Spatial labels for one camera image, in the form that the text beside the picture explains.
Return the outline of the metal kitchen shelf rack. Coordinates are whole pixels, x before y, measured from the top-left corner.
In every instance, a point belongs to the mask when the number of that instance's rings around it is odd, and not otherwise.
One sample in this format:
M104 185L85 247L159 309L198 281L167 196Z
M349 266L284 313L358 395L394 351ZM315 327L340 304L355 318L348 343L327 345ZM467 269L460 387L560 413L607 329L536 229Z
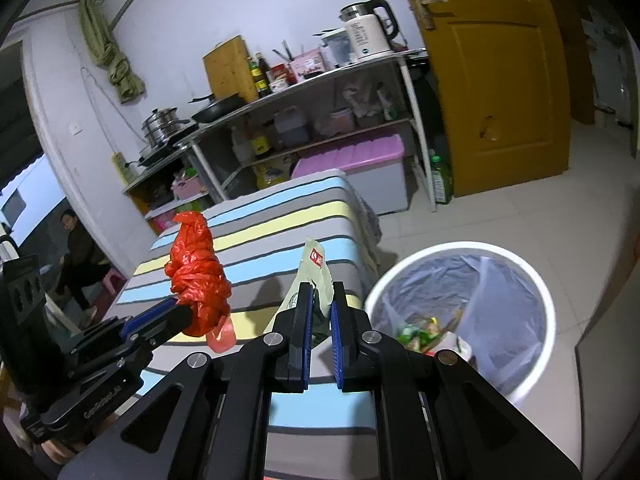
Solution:
M330 144L349 136L358 136L368 132L375 132L383 127L382 124L367 127L356 127L349 132L338 132L334 136L322 136L317 126L329 123L330 113L345 103L342 96L342 85L346 81L355 78L361 72L377 70L381 66L387 66L392 70L397 79L397 88L405 102L405 110L395 120L398 124L408 122L418 137L418 146L410 153L412 157L411 168L416 182L423 186L431 210L436 209L434 186L430 159L428 158L428 145L422 122L418 97L414 90L413 80L410 75L410 64L413 62L425 62L428 55L425 49L413 49L392 54L381 54L368 60L360 61L349 66L336 68L317 77L294 84L279 93L267 96L255 102L251 102L234 112L221 117L212 124L201 126L198 130L185 136L177 144L175 151L162 158L159 162L149 166L134 182L124 188L124 193L130 197L142 190L143 183L149 183L152 177L169 167L176 160L190 162L205 181L208 194L219 204L224 200L231 200L240 195L240 175L245 169L253 167L256 162L240 162L235 170L229 172L224 178L218 177L213 167L213 161L204 154L202 143L209 139L214 132L230 126L235 120L240 120L247 115L258 116L266 110L282 110L285 104L295 104L304 111L308 119L309 141L282 148L268 156L269 159L284 157L290 153L303 153L314 150L323 144Z

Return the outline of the purple lid storage box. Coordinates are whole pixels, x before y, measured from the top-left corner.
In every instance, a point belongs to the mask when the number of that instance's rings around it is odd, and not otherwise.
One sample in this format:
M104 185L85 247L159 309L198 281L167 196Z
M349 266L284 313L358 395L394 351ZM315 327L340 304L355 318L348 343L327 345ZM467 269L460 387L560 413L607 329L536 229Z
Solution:
M405 147L400 135L383 132L302 156L292 177L341 170L376 214L391 214L409 207L404 157Z

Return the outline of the wooden cutting board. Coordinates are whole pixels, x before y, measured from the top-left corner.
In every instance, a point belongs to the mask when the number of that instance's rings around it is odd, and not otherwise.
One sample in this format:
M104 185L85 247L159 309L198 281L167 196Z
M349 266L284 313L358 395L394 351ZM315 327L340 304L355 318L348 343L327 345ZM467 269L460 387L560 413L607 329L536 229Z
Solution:
M217 98L237 93L245 102L258 100L246 44L240 35L218 44L204 55L209 88Z

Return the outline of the yellow wooden door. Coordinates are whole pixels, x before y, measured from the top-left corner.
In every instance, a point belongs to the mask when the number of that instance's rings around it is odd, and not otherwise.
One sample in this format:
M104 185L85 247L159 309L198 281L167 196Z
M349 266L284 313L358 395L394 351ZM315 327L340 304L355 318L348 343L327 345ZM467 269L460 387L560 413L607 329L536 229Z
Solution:
M437 81L454 194L567 170L570 88L550 0L409 0Z

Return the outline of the white electric kettle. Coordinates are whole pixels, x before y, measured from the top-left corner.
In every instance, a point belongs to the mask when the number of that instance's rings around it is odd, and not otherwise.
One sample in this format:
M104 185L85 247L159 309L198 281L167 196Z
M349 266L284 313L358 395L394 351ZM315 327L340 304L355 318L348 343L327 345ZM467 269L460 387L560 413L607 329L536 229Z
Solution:
M392 41L399 34L399 26L386 0L367 0L344 6L340 19L358 60L393 51Z

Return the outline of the green snack bag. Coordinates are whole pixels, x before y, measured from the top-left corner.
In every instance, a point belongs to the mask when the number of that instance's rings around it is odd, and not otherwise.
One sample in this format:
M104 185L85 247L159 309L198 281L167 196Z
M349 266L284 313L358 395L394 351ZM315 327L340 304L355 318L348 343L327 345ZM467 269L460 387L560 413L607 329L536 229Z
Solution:
M397 334L396 339L408 350L422 353L428 343L424 330L415 325L405 325Z

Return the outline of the pink storage basket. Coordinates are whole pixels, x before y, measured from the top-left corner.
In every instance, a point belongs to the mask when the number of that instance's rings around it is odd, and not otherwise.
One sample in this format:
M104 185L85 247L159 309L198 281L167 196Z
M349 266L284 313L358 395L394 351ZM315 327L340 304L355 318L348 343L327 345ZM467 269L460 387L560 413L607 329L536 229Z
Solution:
M171 189L176 200L186 200L198 194L208 193L206 185L197 174L193 176L180 174L180 176L175 177L174 182L171 183Z

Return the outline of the red plastic bag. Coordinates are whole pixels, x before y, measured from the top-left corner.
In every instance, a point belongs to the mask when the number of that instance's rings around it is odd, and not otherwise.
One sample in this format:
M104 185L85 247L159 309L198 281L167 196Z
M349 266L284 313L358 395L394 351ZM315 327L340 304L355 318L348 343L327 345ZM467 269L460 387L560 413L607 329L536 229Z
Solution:
M179 231L164 271L177 304L191 310L191 322L182 332L204 337L215 353L226 352L236 344L229 304L231 284L215 254L213 235L200 212L179 212L175 222Z

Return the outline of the black frying pan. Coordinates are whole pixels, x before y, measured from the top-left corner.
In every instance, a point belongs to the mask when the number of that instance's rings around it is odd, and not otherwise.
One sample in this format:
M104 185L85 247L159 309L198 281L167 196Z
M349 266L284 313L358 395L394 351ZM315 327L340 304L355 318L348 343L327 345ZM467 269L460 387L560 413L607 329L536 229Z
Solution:
M191 103L200 103L203 107L191 116L191 119L198 124L212 124L216 120L239 110L246 105L246 101L239 93L232 94L226 98L216 98L211 93L208 96L194 98Z

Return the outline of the beige brown snack wrapper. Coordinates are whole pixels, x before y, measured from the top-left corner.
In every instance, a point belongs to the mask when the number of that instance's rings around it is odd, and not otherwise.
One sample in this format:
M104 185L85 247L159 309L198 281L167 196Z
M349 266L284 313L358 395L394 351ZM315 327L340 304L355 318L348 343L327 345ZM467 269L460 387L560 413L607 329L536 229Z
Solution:
M315 347L330 336L330 310L333 304L334 286L324 249L318 240L312 238L306 239L294 281L284 296L278 312L295 307L299 285L303 283L309 284L314 291L311 345Z

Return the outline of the pink utensil box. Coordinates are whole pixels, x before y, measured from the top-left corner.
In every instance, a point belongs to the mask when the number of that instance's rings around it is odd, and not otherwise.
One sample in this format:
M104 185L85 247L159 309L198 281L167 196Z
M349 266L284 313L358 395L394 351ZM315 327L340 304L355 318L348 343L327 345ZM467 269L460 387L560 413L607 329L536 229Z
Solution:
M297 82L317 77L326 71L326 63L320 48L315 48L297 55L290 62Z

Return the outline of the person in dark clothes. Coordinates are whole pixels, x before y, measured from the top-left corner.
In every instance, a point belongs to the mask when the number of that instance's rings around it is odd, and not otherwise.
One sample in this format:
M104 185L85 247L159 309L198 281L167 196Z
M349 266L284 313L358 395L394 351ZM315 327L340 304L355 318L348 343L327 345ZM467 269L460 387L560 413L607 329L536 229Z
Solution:
M111 270L111 263L73 209L66 209L61 214L61 222L68 233L67 252L60 259L61 273L54 294L61 299L69 292L90 324L98 308L90 304L84 289L102 282Z

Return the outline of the green cloth on wall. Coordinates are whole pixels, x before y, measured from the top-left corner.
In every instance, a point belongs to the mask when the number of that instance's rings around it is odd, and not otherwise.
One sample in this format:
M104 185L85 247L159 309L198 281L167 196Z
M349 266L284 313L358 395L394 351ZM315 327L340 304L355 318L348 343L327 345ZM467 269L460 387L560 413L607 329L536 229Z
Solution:
M145 92L144 82L134 73L125 53L120 50L102 13L99 0L79 0L79 24L90 58L106 70L119 102L128 103Z

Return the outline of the induction cooktop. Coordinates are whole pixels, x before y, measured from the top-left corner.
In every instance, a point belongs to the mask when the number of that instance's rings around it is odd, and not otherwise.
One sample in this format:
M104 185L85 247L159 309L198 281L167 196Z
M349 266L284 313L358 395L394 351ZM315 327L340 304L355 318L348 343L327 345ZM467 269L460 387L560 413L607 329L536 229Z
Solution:
M194 133L198 130L197 122L189 122L186 124L180 131L174 133L167 140L163 141L156 148L144 148L140 152L140 156L138 159L132 160L131 162L125 162L125 167L129 168L132 166L149 168L159 162L160 160L166 158L168 155L173 153L178 144L189 134Z

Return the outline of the white trash bin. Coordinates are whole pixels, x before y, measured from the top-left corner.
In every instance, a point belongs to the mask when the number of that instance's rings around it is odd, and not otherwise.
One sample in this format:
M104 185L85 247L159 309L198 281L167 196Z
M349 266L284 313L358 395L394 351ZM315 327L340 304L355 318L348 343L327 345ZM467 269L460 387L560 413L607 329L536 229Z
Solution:
M372 327L398 336L434 320L471 350L477 371L518 405L553 350L556 315L538 271L506 248L472 240L439 244L396 263L372 288Z

